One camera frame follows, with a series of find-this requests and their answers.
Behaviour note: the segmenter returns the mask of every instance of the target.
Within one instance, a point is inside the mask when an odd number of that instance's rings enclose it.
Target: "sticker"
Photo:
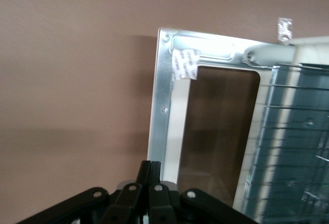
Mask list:
[[[174,80],[197,79],[197,63],[200,53],[194,49],[172,51],[172,74]]]
[[[293,38],[291,26],[293,20],[290,18],[280,17],[278,19],[278,40],[281,43],[287,42]]]

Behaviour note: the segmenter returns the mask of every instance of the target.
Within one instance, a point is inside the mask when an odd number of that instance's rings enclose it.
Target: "glass panel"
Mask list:
[[[260,77],[199,67],[191,82],[178,188],[196,187],[232,206]]]

